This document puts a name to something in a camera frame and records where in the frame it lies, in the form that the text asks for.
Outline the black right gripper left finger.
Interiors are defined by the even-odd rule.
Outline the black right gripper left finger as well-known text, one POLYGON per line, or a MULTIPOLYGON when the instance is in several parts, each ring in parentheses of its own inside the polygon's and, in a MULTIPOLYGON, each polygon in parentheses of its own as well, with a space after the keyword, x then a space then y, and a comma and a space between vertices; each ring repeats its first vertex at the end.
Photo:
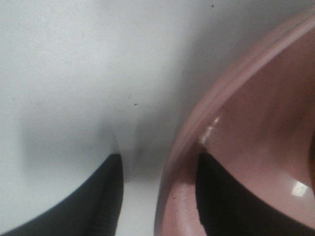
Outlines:
POLYGON ((6 236, 113 236, 123 200, 120 154, 111 154, 73 193, 6 236))

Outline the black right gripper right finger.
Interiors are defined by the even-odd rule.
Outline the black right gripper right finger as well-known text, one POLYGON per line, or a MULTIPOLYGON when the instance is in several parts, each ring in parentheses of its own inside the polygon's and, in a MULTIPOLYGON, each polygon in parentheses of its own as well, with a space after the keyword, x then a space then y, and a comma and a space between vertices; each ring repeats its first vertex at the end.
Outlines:
POLYGON ((260 200, 208 153, 198 157, 195 192, 199 219, 208 236, 315 234, 260 200))

